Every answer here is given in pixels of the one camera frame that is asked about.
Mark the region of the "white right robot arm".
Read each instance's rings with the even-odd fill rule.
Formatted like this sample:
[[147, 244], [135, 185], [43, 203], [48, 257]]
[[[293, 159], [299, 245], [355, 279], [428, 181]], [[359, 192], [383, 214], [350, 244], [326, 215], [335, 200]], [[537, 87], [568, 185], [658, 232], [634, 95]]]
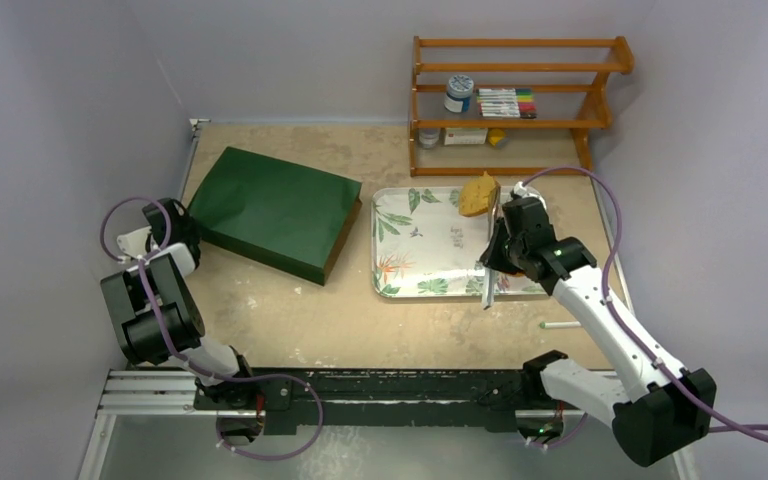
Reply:
[[543, 202], [516, 197], [489, 210], [490, 236], [481, 263], [522, 274], [581, 324], [614, 369], [609, 379], [553, 350], [523, 366], [521, 392], [536, 407], [571, 404], [608, 426], [622, 451], [647, 467], [704, 438], [717, 386], [704, 369], [688, 370], [657, 345], [602, 287], [603, 270], [574, 238], [557, 239]]

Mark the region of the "metal tongs white grips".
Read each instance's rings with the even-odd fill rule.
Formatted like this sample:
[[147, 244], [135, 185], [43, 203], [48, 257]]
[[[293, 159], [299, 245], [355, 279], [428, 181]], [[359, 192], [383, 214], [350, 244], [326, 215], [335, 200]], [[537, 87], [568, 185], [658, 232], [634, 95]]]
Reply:
[[481, 295], [481, 306], [484, 310], [489, 310], [495, 303], [495, 286], [497, 281], [497, 272], [492, 267], [492, 257], [498, 243], [499, 236], [499, 214], [500, 214], [501, 188], [496, 187], [490, 195], [488, 204], [488, 244], [480, 257], [480, 262], [484, 267], [484, 283]]

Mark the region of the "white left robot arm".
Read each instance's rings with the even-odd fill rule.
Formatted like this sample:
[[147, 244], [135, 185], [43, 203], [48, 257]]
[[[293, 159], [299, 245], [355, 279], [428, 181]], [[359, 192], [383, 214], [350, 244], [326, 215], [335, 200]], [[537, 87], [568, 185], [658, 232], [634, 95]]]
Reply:
[[200, 235], [195, 220], [174, 198], [150, 200], [142, 214], [147, 226], [107, 243], [116, 204], [102, 220], [102, 251], [123, 269], [100, 281], [119, 348], [134, 364], [174, 366], [194, 374], [205, 391], [219, 388], [232, 408], [257, 399], [258, 382], [245, 358], [206, 333], [202, 315], [185, 278], [200, 266]]

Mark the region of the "brown fake bread slice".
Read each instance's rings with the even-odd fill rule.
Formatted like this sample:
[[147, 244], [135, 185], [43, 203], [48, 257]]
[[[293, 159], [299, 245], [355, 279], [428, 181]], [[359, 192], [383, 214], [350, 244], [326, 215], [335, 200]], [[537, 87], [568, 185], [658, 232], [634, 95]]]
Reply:
[[499, 182], [487, 172], [473, 178], [460, 191], [457, 201], [458, 213], [463, 217], [488, 213], [499, 190]]

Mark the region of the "green paper bag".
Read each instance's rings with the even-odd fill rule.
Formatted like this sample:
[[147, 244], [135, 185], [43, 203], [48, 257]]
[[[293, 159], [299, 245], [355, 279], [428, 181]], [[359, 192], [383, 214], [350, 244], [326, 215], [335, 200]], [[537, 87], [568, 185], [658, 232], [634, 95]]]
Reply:
[[323, 285], [358, 217], [361, 188], [357, 180], [228, 147], [188, 211], [204, 241]]

